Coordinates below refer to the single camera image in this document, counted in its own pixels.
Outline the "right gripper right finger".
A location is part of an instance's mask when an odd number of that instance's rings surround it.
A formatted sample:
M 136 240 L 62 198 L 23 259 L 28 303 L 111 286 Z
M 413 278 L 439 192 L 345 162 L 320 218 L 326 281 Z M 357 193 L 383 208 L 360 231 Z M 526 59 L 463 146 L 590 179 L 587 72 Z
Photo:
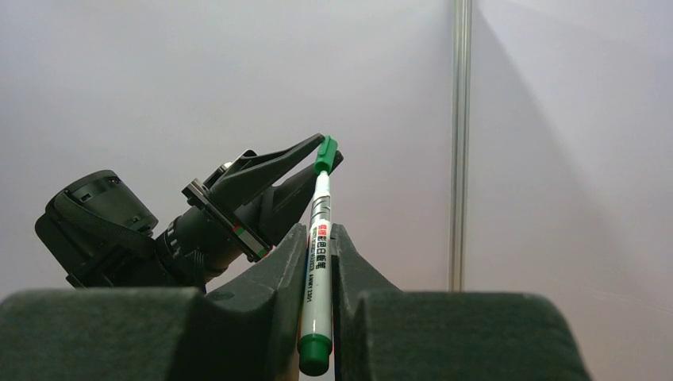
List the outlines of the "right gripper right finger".
M 338 380 L 588 380 L 560 310 L 537 294 L 402 291 L 334 225 Z

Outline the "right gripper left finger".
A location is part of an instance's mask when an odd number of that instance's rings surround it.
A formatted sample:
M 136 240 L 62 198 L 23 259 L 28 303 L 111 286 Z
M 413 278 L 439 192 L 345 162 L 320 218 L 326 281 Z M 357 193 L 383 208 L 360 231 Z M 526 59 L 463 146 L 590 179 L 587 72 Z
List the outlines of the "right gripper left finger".
M 296 380 L 306 228 L 225 285 L 34 290 L 1 304 L 4 380 Z

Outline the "green whiteboard marker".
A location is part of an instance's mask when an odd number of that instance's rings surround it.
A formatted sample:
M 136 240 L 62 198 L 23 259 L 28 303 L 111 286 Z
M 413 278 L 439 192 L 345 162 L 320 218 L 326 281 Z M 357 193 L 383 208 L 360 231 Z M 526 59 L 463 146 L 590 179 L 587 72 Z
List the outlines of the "green whiteboard marker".
M 330 178 L 322 171 L 313 194 L 298 339 L 299 369 L 308 376 L 329 370 L 333 350 L 331 228 Z

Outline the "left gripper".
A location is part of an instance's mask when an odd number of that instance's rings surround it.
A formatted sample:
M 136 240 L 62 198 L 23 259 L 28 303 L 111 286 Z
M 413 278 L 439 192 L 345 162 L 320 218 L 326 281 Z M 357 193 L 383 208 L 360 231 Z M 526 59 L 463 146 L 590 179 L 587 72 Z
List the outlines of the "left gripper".
M 274 182 L 295 168 L 324 141 L 317 133 L 290 148 L 258 156 L 240 156 L 231 168 L 207 187 L 198 179 L 183 190 L 197 207 L 246 255 L 262 260 L 298 223 L 313 197 L 317 174 L 310 164 L 276 186 Z M 252 201 L 252 227 L 236 209 Z

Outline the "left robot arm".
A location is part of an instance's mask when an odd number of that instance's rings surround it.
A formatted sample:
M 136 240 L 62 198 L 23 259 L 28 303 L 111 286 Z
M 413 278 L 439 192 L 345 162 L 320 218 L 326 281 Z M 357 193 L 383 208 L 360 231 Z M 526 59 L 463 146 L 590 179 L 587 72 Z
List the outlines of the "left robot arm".
M 287 149 L 248 150 L 184 189 L 188 209 L 159 235 L 157 218 L 111 170 L 52 197 L 34 229 L 74 287 L 197 287 L 243 256 L 256 263 L 300 221 L 318 175 L 343 161 L 315 134 Z

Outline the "green marker cap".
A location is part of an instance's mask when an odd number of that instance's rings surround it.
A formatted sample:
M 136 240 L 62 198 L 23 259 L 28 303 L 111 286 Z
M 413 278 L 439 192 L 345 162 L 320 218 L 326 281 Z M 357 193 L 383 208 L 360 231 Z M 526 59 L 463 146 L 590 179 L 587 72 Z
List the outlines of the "green marker cap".
M 330 135 L 325 136 L 317 150 L 316 160 L 313 163 L 313 170 L 317 175 L 325 172 L 330 174 L 335 166 L 338 151 L 338 142 Z

